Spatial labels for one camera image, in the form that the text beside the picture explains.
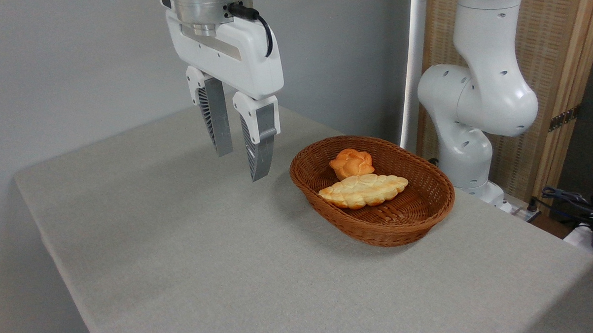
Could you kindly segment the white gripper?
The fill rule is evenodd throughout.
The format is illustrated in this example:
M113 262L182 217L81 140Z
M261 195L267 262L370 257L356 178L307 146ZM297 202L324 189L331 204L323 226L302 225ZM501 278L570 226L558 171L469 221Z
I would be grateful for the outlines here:
M223 82L239 91L233 104L241 118L251 179L262 179L280 133L273 95L282 89L284 77L274 33L254 18L252 0L160 2L175 50L191 65L186 69L191 99L201 110L216 154L233 151Z

